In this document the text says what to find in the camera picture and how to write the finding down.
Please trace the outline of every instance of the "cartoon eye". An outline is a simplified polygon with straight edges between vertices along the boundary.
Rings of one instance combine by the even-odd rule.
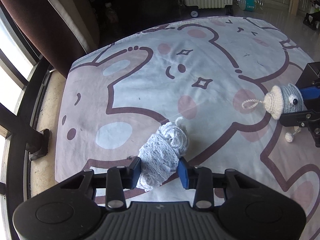
[[[294,95],[292,95],[292,94],[289,96],[289,102],[290,102],[290,104],[292,104],[292,105],[297,105],[297,104],[298,104],[297,98],[296,98]]]

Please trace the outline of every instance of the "floor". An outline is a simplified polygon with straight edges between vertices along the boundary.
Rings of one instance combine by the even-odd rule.
[[[180,19],[186,20],[191,18],[189,13],[193,9],[194,8],[186,8]],[[197,11],[199,17],[225,15],[225,9],[201,9]],[[259,13],[245,12],[241,11],[238,6],[234,6],[234,16],[258,18],[271,23],[298,44],[314,61],[320,61],[319,31],[313,31],[303,25],[303,16],[295,17],[284,10],[267,7],[264,7],[263,11]],[[101,47],[106,46],[111,42],[110,39],[105,37],[105,39],[101,41]],[[31,164],[32,196],[52,187],[56,183],[54,180],[55,145],[59,111],[65,82],[66,80],[62,75],[57,71],[53,72],[45,94],[37,130],[49,128],[51,131],[51,139],[49,142],[48,155],[33,161]]]

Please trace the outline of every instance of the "crochet hat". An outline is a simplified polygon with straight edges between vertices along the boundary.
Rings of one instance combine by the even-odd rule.
[[[246,103],[254,102],[251,106],[245,106]],[[281,114],[295,113],[303,111],[303,98],[299,89],[292,84],[287,86],[274,86],[264,97],[263,101],[249,99],[242,103],[244,109],[254,108],[258,103],[263,103],[266,111],[278,120]]]

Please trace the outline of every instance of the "bed sheet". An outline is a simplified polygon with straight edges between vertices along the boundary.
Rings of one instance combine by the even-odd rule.
[[[319,237],[320,152],[307,129],[293,143],[260,104],[274,85],[295,84],[313,60],[271,24],[208,17],[161,25],[74,62],[60,110],[55,177],[128,165],[159,125],[184,117],[191,165],[234,168],[296,200],[307,214],[302,240]],[[125,191],[127,203],[190,201],[176,174],[156,190]],[[215,190],[215,204],[223,192]],[[96,202],[103,204],[105,191]]]

